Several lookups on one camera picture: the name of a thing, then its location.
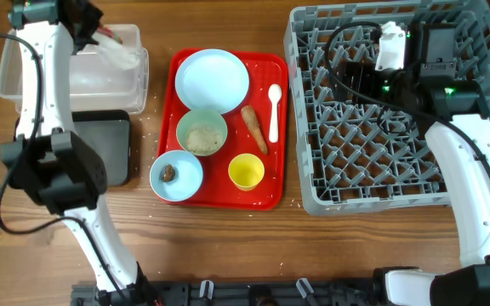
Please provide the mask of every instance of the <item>white plastic bin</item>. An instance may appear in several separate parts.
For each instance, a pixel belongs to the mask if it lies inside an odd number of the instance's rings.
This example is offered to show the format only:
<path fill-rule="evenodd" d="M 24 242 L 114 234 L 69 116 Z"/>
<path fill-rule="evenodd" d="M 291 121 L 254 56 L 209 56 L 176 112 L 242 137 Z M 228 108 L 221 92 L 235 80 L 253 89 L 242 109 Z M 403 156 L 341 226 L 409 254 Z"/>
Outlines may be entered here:
<path fill-rule="evenodd" d="M 135 54 L 140 64 L 133 69 L 114 67 L 88 45 L 71 57 L 70 89 L 73 111 L 125 110 L 139 114 L 145 108 L 149 84 L 149 54 L 141 46 L 140 30 L 136 25 L 107 25 L 119 37 L 123 46 Z M 0 97 L 22 107 L 22 64 L 19 44 L 7 40 L 0 65 Z"/>

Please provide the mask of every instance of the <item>plate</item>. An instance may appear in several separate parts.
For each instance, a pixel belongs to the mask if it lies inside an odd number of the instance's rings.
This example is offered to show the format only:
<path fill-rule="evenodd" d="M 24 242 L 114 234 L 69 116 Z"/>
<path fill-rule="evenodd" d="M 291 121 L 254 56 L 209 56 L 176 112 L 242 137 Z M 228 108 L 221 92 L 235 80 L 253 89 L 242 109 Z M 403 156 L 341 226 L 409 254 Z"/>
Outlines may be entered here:
<path fill-rule="evenodd" d="M 175 177 L 164 183 L 162 175 L 165 167 L 175 169 Z M 151 167 L 151 187 L 157 196 L 165 201 L 184 201 L 193 196 L 202 185 L 202 164 L 190 152 L 172 150 L 158 157 Z"/>
<path fill-rule="evenodd" d="M 218 49 L 189 56 L 175 76 L 175 91 L 186 107 L 211 109 L 220 114 L 242 103 L 248 86 L 245 65 L 234 54 Z"/>

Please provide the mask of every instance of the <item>spoon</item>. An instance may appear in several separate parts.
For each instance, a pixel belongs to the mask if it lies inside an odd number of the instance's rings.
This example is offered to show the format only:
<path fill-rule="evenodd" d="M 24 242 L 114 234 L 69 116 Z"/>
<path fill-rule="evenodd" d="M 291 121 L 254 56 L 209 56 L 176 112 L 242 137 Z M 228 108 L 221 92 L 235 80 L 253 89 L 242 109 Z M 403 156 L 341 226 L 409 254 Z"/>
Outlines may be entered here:
<path fill-rule="evenodd" d="M 270 142 L 276 143 L 279 140 L 279 124 L 277 122 L 277 103 L 282 97 L 281 87 L 272 84 L 268 91 L 268 98 L 271 101 L 271 120 L 270 120 Z"/>

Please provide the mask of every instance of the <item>green bowl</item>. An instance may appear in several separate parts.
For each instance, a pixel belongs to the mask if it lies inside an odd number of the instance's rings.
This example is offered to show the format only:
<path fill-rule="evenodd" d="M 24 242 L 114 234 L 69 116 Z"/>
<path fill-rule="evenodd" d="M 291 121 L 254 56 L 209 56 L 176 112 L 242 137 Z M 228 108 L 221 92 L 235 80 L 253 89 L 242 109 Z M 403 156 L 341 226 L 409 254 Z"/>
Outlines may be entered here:
<path fill-rule="evenodd" d="M 213 150 L 201 151 L 189 150 L 187 148 L 187 142 L 189 134 L 196 129 L 203 130 L 205 128 L 213 127 L 214 130 L 219 131 L 222 139 L 220 144 L 212 144 Z M 187 112 L 182 118 L 180 118 L 179 124 L 177 124 L 177 141 L 179 145 L 184 149 L 194 154 L 195 156 L 211 156 L 216 151 L 218 151 L 222 145 L 225 143 L 228 137 L 228 126 L 226 125 L 225 119 L 215 110 L 191 110 Z"/>

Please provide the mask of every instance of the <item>bowl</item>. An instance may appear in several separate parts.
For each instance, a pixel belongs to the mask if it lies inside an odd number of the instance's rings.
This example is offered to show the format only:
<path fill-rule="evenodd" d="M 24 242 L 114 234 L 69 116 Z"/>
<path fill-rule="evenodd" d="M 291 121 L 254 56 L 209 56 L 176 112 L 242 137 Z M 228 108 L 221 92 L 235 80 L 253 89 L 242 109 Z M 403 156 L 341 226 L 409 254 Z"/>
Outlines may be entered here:
<path fill-rule="evenodd" d="M 249 153 L 234 157 L 228 166 L 228 175 L 232 183 L 243 191 L 253 190 L 264 178 L 264 172 L 264 163 Z"/>
<path fill-rule="evenodd" d="M 175 169 L 175 177 L 163 182 L 162 176 L 167 165 Z M 184 201 L 193 196 L 202 185 L 203 168 L 192 153 L 172 150 L 158 157 L 151 167 L 152 190 L 165 201 Z"/>
<path fill-rule="evenodd" d="M 225 119 L 215 110 L 191 110 L 177 124 L 177 141 L 195 156 L 210 156 L 228 137 Z"/>
<path fill-rule="evenodd" d="M 247 68 L 234 54 L 206 49 L 186 58 L 175 75 L 175 91 L 190 110 L 225 114 L 240 105 L 249 87 Z"/>

